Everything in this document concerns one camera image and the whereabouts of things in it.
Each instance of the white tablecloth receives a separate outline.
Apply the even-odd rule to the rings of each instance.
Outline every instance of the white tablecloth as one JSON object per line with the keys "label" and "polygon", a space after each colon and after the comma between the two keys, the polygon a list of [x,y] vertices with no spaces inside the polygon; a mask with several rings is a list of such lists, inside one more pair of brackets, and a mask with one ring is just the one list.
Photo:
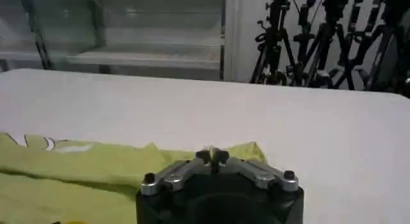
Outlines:
{"label": "white tablecloth", "polygon": [[295,170],[304,220],[408,223],[410,100],[43,70],[0,75],[0,131],[199,150],[256,141]]}

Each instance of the black knob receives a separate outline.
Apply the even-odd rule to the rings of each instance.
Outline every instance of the black knob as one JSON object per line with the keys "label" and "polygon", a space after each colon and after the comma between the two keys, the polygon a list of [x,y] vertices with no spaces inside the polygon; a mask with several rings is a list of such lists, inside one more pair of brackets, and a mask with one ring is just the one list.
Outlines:
{"label": "black knob", "polygon": [[225,150],[220,150],[216,152],[214,156],[218,162],[226,163],[226,161],[229,159],[229,152]]}
{"label": "black knob", "polygon": [[283,173],[283,177],[284,177],[285,179],[288,179],[288,180],[293,180],[293,179],[295,178],[295,172],[294,172],[294,171],[290,171],[290,170],[286,170],[286,171]]}
{"label": "black knob", "polygon": [[195,153],[195,157],[204,160],[204,164],[208,164],[211,161],[211,153],[209,150],[201,150]]}
{"label": "black knob", "polygon": [[147,184],[154,183],[154,181],[155,181],[155,174],[153,174],[153,173],[147,173],[147,174],[145,174],[145,177],[144,177],[143,180],[144,180],[145,183],[147,183]]}

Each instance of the glass cabinet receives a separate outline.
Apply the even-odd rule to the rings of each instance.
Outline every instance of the glass cabinet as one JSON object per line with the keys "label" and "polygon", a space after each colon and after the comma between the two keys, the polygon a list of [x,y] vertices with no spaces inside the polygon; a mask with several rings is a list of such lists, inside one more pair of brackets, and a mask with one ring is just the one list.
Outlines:
{"label": "glass cabinet", "polygon": [[231,3],[0,0],[0,63],[4,68],[229,80]]}

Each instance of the silver metal bracket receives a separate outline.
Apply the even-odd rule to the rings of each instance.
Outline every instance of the silver metal bracket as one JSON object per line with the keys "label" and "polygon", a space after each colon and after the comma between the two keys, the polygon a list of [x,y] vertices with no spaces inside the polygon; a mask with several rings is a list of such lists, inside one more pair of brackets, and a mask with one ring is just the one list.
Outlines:
{"label": "silver metal bracket", "polygon": [[[212,171],[209,159],[197,153],[197,157],[191,161],[176,161],[157,174],[148,173],[141,184],[141,194],[151,196],[156,195],[160,187],[169,186],[172,191],[180,191],[184,188],[185,182],[194,174],[210,174]],[[219,173],[239,173],[253,181],[256,187],[268,189],[274,182],[284,191],[297,191],[299,180],[292,171],[282,172],[276,168],[262,163],[256,159],[243,161],[235,157],[226,157],[223,161],[217,161]],[[213,155],[214,160],[220,156]]]}

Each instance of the camera tripod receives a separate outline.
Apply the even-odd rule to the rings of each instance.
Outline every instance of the camera tripod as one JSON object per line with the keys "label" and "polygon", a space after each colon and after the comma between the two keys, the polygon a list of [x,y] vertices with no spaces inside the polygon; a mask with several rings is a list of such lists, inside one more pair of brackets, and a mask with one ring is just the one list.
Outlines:
{"label": "camera tripod", "polygon": [[284,28],[284,19],[289,7],[289,0],[273,0],[271,4],[266,4],[266,9],[270,10],[270,15],[267,17],[270,27],[264,27],[261,20],[258,22],[265,32],[255,38],[255,41],[259,43],[258,51],[260,51],[260,55],[250,83],[287,85],[286,75],[279,72],[278,68],[282,51],[279,42],[282,40],[284,41],[291,66],[296,65],[290,47],[288,32]]}
{"label": "camera tripod", "polygon": [[[382,15],[382,19],[385,24],[377,26],[375,31],[370,36],[365,35],[365,33],[372,32],[383,2],[386,3],[386,7]],[[385,81],[384,83],[379,83],[379,77],[381,72],[386,72],[386,70],[382,70],[381,65],[383,64],[384,56],[390,46],[391,39],[396,37],[397,50],[399,52],[404,49],[404,29],[403,27],[400,27],[400,21],[408,9],[409,3],[407,3],[406,0],[374,0],[373,3],[377,6],[371,11],[365,31],[352,33],[352,36],[350,37],[350,40],[357,39],[357,37],[361,38],[359,42],[359,49],[356,57],[353,60],[349,60],[348,66],[345,66],[343,74],[334,85],[335,89],[339,88],[348,76],[351,76],[355,66],[363,64],[363,60],[369,48],[380,36],[382,36],[382,40],[379,49],[377,50],[376,59],[373,63],[370,74],[363,69],[359,69],[357,72],[363,81],[365,90],[384,91],[387,87],[387,82]]]}
{"label": "camera tripod", "polygon": [[[316,51],[315,57],[313,58],[313,62],[307,74],[305,83],[307,87],[319,88],[325,85],[329,88],[333,87],[331,75],[326,73],[324,70],[334,35],[338,36],[343,62],[346,63],[347,67],[350,67],[350,62],[348,61],[349,45],[345,41],[343,26],[338,23],[343,17],[343,10],[348,4],[348,1],[349,0],[325,0],[323,3],[326,11],[325,22],[320,25],[318,34],[316,35],[315,41],[313,42],[311,48],[307,52],[305,60],[306,66],[306,63],[309,62],[313,53]],[[346,78],[349,88],[354,89],[352,76],[347,74]]]}

